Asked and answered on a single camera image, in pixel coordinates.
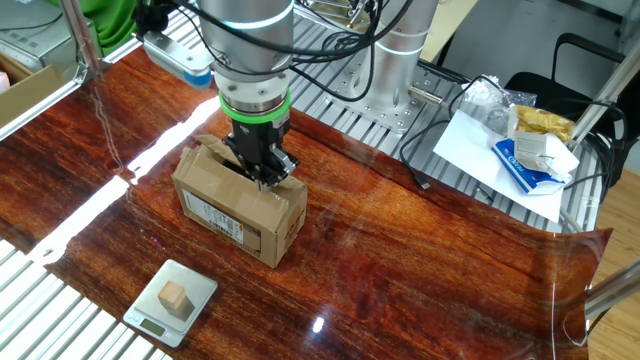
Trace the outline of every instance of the small cube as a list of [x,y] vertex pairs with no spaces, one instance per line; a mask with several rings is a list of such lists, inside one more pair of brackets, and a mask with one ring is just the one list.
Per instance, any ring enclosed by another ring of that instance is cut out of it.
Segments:
[[187,297],[184,286],[167,281],[160,293],[158,299],[167,312],[182,321],[186,321],[191,315],[194,307]]

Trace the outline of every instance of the white paper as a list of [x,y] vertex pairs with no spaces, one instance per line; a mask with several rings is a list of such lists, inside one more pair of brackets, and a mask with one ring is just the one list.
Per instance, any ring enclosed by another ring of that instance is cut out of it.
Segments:
[[457,111],[433,150],[460,170],[525,208],[553,222],[560,218],[562,190],[553,195],[527,195],[491,147],[502,140],[482,124]]

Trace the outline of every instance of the cardboard box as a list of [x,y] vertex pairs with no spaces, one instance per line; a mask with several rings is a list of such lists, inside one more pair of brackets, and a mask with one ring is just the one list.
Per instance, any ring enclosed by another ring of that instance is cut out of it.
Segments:
[[7,73],[11,83],[9,90],[0,94],[0,128],[65,84],[60,72],[51,65],[33,74],[2,53],[0,71]]
[[275,268],[304,223],[307,186],[289,176],[263,194],[220,139],[197,139],[173,173],[185,215]]

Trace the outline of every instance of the digital scale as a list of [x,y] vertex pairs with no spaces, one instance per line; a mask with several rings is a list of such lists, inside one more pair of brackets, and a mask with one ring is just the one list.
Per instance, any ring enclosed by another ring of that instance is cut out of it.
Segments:
[[[169,314],[158,299],[158,294],[167,281],[183,286],[187,298],[193,304],[194,309],[184,321]],[[217,287],[218,283],[208,277],[173,260],[167,260],[124,314],[123,320],[145,334],[171,347],[176,347]]]

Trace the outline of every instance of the snack package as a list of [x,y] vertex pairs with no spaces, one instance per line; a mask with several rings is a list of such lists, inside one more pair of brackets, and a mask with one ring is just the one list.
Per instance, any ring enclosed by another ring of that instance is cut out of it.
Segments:
[[573,122],[571,120],[529,106],[516,105],[516,109],[518,110],[518,131],[534,134],[552,133],[563,143],[571,140],[573,135]]

